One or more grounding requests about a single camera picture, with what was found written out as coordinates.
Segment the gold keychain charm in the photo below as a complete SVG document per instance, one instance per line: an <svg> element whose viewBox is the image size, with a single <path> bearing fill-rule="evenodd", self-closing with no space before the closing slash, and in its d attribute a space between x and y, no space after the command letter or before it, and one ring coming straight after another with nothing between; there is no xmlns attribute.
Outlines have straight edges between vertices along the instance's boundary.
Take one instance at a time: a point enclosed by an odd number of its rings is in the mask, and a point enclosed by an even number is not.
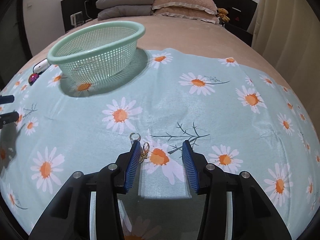
<svg viewBox="0 0 320 240"><path fill-rule="evenodd" d="M134 143L134 141L140 142L140 158L139 163L141 164L145 159L148 158L148 153L150 151L150 144L147 141L142 140L142 137L139 133L131 133L129 135L129 139L131 144Z"/></svg>

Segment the iridescent round ball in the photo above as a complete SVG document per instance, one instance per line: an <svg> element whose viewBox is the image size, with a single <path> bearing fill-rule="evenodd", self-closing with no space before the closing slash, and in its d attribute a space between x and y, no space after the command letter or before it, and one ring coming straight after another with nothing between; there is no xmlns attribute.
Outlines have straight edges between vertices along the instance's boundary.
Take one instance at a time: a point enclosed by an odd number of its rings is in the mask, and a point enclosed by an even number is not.
<svg viewBox="0 0 320 240"><path fill-rule="evenodd" d="M39 77L40 77L40 75L37 74L37 73L31 74L31 75L29 76L29 78L28 78L28 83L29 83L29 85L32 86Z"/></svg>

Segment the white earbud case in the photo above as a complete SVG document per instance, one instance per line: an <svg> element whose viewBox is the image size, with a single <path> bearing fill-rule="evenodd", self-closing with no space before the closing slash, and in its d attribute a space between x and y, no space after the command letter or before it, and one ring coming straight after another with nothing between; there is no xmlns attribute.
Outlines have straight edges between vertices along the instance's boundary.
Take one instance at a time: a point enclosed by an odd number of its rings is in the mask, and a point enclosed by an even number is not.
<svg viewBox="0 0 320 240"><path fill-rule="evenodd" d="M47 59L44 59L39 63L35 64L35 66L33 66L33 73L40 75L43 72L45 72L49 67L50 67L50 63L48 62Z"/></svg>

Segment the white bedside appliance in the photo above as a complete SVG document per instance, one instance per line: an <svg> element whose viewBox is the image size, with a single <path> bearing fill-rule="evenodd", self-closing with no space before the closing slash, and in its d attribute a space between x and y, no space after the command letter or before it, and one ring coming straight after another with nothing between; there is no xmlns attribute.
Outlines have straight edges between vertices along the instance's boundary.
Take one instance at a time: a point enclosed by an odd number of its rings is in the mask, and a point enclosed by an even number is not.
<svg viewBox="0 0 320 240"><path fill-rule="evenodd" d="M71 25L74 26L75 28L84 24L84 17L81 11L72 14L70 16L70 19L71 19Z"/></svg>

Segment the green plastic mesh basket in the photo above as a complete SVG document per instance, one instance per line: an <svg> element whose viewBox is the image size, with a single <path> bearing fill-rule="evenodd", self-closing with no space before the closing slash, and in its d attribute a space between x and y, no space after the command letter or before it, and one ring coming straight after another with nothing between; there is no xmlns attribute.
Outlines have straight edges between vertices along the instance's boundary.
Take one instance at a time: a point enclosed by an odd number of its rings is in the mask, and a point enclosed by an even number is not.
<svg viewBox="0 0 320 240"><path fill-rule="evenodd" d="M132 61L145 27L133 21L111 21L71 33L49 50L47 61L77 83L105 81Z"/></svg>

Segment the daisy print blue cloth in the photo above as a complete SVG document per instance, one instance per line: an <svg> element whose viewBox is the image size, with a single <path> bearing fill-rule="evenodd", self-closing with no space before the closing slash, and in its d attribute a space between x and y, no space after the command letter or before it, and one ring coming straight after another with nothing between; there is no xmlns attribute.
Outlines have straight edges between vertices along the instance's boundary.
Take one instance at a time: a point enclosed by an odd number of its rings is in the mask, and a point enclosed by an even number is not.
<svg viewBox="0 0 320 240"><path fill-rule="evenodd" d="M195 239L204 197L189 188L182 144L225 172L248 171L297 238L319 208L319 139L296 94L236 56L138 50L110 82L77 83L56 65L3 90L18 120L1 129L1 196L26 232L80 170L97 172L148 143L133 188L119 198L126 239Z"/></svg>

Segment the grey folded blanket lower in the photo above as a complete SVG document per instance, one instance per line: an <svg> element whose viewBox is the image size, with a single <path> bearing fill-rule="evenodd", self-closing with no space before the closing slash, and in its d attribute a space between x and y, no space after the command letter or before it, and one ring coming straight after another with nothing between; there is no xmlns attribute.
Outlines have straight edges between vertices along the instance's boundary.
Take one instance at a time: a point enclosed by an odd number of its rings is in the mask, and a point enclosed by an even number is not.
<svg viewBox="0 0 320 240"><path fill-rule="evenodd" d="M151 16L152 14L151 5L119 5L102 10L97 19L102 21L118 17Z"/></svg>

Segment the beige bed cover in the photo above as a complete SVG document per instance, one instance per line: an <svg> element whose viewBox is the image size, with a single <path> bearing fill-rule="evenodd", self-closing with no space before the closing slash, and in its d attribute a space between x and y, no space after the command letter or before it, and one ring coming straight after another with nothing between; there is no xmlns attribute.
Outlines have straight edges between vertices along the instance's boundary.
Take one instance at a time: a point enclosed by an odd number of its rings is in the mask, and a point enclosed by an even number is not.
<svg viewBox="0 0 320 240"><path fill-rule="evenodd" d="M192 56L207 58L234 57L242 67L257 69L269 77L274 86L282 92L289 92L291 87L283 77L255 50L242 42L223 27L197 20L166 16L124 17L144 25L146 33L138 40L138 51L132 63L110 80L93 85L81 86L63 76L57 86L61 92L73 98L84 98L95 94L115 91L128 91L138 95L168 93L176 82L173 71L175 67L165 66L164 74L147 66L151 51L180 51Z"/></svg>

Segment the cream curtain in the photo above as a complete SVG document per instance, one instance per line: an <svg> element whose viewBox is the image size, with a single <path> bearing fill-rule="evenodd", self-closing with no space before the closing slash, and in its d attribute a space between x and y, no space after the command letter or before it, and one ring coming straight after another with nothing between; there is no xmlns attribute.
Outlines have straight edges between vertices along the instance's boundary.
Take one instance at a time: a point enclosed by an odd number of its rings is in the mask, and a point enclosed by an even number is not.
<svg viewBox="0 0 320 240"><path fill-rule="evenodd" d="M259 0L253 49L301 100L319 130L319 19L307 0Z"/></svg>

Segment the brown teddy bear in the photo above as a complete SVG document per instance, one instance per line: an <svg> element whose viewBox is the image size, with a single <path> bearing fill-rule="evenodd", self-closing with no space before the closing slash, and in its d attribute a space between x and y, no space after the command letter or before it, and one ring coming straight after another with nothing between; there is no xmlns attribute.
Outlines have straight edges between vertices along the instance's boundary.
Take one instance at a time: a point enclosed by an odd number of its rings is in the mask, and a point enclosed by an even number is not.
<svg viewBox="0 0 320 240"><path fill-rule="evenodd" d="M228 15L228 11L226 9L223 8L218 8L217 9L217 18L219 19L220 22L222 23L228 23L230 21L230 18L227 16Z"/></svg>

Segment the black headboard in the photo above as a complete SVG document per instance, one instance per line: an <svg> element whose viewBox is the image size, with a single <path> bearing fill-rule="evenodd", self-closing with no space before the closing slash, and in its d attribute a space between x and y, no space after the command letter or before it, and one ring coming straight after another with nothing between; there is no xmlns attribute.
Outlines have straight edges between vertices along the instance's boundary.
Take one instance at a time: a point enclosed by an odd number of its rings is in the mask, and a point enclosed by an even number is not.
<svg viewBox="0 0 320 240"><path fill-rule="evenodd" d="M221 24L229 32L252 44L253 35L247 29L257 3L253 0L62 0L65 31L73 29L71 15L81 12L85 20L95 19L107 8L119 6L145 7L144 15L190 18Z"/></svg>

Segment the beige pillow lower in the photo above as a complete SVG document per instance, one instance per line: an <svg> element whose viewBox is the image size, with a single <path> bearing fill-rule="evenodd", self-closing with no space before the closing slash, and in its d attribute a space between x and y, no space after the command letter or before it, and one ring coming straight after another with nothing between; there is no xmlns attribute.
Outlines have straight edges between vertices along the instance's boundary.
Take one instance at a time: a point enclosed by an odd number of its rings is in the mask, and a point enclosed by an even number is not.
<svg viewBox="0 0 320 240"><path fill-rule="evenodd" d="M213 23L219 25L219 19L215 15L211 15L205 11L183 8L183 7L166 7L157 9L154 15L169 16L177 18L187 18L190 20L199 20L203 22Z"/></svg>

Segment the beige pillow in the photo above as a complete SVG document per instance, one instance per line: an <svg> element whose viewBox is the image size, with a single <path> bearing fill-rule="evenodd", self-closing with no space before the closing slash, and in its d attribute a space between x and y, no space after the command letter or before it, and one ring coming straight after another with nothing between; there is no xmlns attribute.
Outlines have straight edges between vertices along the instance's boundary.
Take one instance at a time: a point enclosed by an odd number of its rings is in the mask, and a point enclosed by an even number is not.
<svg viewBox="0 0 320 240"><path fill-rule="evenodd" d="M157 9L154 15L169 16L177 18L187 18L190 20L199 20L203 22L213 23L219 25L219 19L215 15L211 15L205 11L183 8L183 7L166 7Z"/></svg>
<svg viewBox="0 0 320 240"><path fill-rule="evenodd" d="M166 7L183 7L205 11L211 15L217 14L217 6L213 0L155 0L152 10Z"/></svg>

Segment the beige pillow upper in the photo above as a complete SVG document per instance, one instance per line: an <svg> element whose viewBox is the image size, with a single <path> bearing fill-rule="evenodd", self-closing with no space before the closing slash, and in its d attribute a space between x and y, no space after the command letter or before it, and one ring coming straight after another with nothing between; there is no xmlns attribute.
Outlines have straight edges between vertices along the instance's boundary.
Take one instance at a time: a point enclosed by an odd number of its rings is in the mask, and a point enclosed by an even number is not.
<svg viewBox="0 0 320 240"><path fill-rule="evenodd" d="M183 7L205 11L211 15L217 14L217 6L213 0L155 0L152 10L166 7Z"/></svg>

